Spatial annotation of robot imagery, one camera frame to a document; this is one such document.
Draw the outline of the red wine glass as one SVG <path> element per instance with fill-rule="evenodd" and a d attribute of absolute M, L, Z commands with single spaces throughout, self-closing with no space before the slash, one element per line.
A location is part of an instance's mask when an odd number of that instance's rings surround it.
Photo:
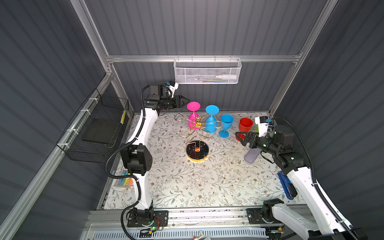
<path fill-rule="evenodd" d="M 240 119 L 239 131 L 241 133 L 249 132 L 254 124 L 254 121 L 249 118 Z"/>

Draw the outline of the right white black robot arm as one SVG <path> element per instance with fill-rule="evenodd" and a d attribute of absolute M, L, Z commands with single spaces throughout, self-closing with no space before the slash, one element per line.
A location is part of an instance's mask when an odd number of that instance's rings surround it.
<path fill-rule="evenodd" d="M 365 231 L 355 228 L 333 204 L 315 177 L 314 166 L 309 156 L 303 157 L 293 150 L 298 132 L 291 126 L 277 125 L 272 138 L 260 137 L 254 132 L 237 132 L 243 146 L 260 149 L 272 155 L 291 185 L 304 198 L 314 221 L 291 210 L 283 201 L 265 201 L 262 216 L 265 221 L 280 221 L 303 240 L 366 240 Z"/>

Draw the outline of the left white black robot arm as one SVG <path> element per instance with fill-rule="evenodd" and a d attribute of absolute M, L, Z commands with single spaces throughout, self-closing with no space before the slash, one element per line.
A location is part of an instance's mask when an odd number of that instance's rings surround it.
<path fill-rule="evenodd" d="M 179 84 L 174 81 L 162 85 L 148 85 L 141 91 L 141 119 L 138 121 L 132 137 L 120 150 L 124 168 L 136 184 L 137 198 L 129 218 L 135 224 L 150 225 L 155 213 L 153 200 L 149 193 L 149 171 L 153 157 L 148 149 L 148 141 L 152 128 L 160 112 L 186 106 L 190 100 L 176 95 Z"/>

